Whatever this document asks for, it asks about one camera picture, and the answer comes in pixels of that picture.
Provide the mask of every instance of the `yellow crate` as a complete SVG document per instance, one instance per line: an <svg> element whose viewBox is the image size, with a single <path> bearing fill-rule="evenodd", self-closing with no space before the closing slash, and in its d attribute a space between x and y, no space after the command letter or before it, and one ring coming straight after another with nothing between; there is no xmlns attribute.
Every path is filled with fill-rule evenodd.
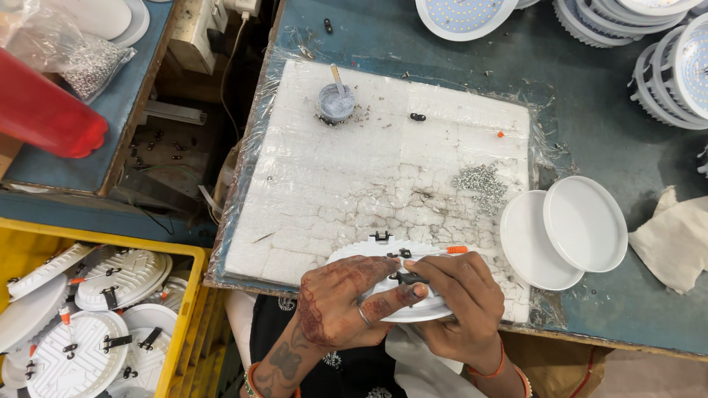
<svg viewBox="0 0 708 398"><path fill-rule="evenodd" d="M75 240L194 258L155 397L211 397L209 393L214 374L218 380L225 352L223 333L209 333L215 320L224 318L223 293L201 284L211 251L196 246L52 227L0 217L0 253L3 254L0 256L0 281L29 274L61 248L71 246ZM7 308L9 297L7 287L0 283L0 313Z"/></svg>

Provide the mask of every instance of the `plastic wrap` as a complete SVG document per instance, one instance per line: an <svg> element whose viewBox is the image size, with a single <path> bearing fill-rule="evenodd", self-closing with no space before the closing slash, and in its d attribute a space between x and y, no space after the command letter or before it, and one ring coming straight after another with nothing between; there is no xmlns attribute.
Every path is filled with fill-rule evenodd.
<svg viewBox="0 0 708 398"><path fill-rule="evenodd" d="M332 126L316 108L319 89L333 82L323 72L329 61L302 41L299 51L268 49L205 284L288 295L336 249L388 230L478 248L505 290L505 319L525 322L513 307L530 305L530 287L514 278L501 251L503 208L480 214L479 193L451 182L466 167L496 166L505 203L576 173L567 148L547 142L555 131L553 115L544 114L554 108L552 87L475 92L408 72L357 76L347 65L340 74L357 105ZM529 101L530 92L543 95Z"/></svg>
<svg viewBox="0 0 708 398"><path fill-rule="evenodd" d="M82 34L66 9L39 0L0 0L0 47L37 72L59 73L84 103L136 53Z"/></svg>

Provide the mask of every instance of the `orange bangle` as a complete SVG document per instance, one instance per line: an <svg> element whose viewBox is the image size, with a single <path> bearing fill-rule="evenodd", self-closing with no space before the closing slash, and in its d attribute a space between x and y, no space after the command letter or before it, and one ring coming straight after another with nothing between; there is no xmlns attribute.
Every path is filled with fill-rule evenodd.
<svg viewBox="0 0 708 398"><path fill-rule="evenodd" d="M524 397L531 398L533 391L531 390L531 383L529 382L528 377L524 375L524 372L522 372L518 366L514 365L514 369L516 369L516 373L519 374L521 381L524 383Z"/></svg>
<svg viewBox="0 0 708 398"><path fill-rule="evenodd" d="M253 372L256 370L258 365L260 365L260 362L256 362L253 365L249 366L249 368L246 370L246 376L244 380L244 386L246 387L246 393L249 397L251 398L263 398L263 395L256 390L256 388L253 386L252 380L253 380ZM295 389L295 393L293 393L293 398L300 398L300 386L297 386Z"/></svg>
<svg viewBox="0 0 708 398"><path fill-rule="evenodd" d="M483 379L491 379L492 377L497 377L499 376L499 373L501 373L501 370L504 369L504 342L501 342L501 363L499 364L499 367L496 369L494 373L491 375L482 375L481 373L477 372L472 366L467 367L467 372L470 372L471 374L475 376L482 377Z"/></svg>

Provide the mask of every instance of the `blue table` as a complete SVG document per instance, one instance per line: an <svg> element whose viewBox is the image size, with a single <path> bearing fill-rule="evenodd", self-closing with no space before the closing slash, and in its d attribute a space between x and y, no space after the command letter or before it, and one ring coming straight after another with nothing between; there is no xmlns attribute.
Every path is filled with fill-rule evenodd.
<svg viewBox="0 0 708 398"><path fill-rule="evenodd" d="M70 193L108 194L127 156L137 118L144 108L183 2L145 1L150 25L145 36L133 45L137 54L91 103L108 121L103 146L83 159L65 159L23 145L4 176L5 182Z"/></svg>
<svg viewBox="0 0 708 398"><path fill-rule="evenodd" d="M589 47L561 27L547 0L514 11L500 28L472 42L430 33L412 0L287 0L274 44L341 67L399 78L408 72L417 81L520 93L524 101L547 105L539 121L550 145L567 143L573 159L568 170L579 168L606 187L634 231L651 217L667 185L677 186L679 200L708 195L693 161L708 133L662 125L627 94L639 53L660 38L609 50ZM268 73L273 68L271 62ZM241 288L292 295L247 280ZM631 248L615 270L586 274L563 292L535 290L532 299L538 305L529 324L501 328L708 359L708 276L686 295L668 292Z"/></svg>

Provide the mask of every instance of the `red plastic container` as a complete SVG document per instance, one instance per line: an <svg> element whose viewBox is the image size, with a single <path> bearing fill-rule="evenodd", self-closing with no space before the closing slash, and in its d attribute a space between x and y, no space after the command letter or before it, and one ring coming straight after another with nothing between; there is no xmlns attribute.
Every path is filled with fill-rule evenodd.
<svg viewBox="0 0 708 398"><path fill-rule="evenodd" d="M103 116L0 48L0 132L59 157L103 144Z"/></svg>

